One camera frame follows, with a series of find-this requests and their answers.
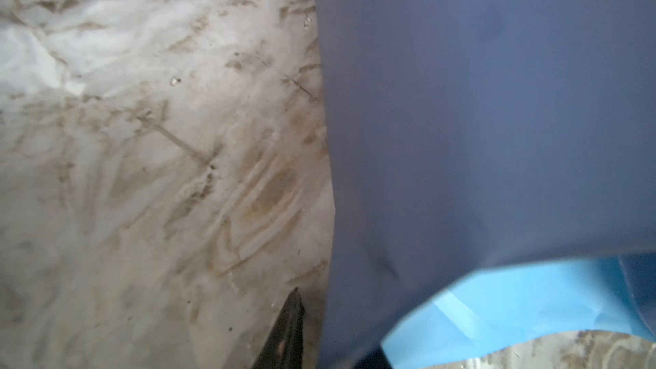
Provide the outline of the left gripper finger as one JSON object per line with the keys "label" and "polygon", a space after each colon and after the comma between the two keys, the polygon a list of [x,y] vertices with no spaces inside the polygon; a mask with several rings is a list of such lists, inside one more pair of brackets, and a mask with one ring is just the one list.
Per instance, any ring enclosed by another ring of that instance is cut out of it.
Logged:
{"label": "left gripper finger", "polygon": [[252,369],[302,369],[305,308],[298,288],[290,292]]}

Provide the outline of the blue wrapping paper sheet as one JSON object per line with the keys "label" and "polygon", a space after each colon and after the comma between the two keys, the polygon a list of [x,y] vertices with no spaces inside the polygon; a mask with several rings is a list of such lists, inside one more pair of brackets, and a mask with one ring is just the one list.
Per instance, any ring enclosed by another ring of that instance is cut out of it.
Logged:
{"label": "blue wrapping paper sheet", "polygon": [[315,0],[321,368],[482,268],[655,250],[655,0]]}

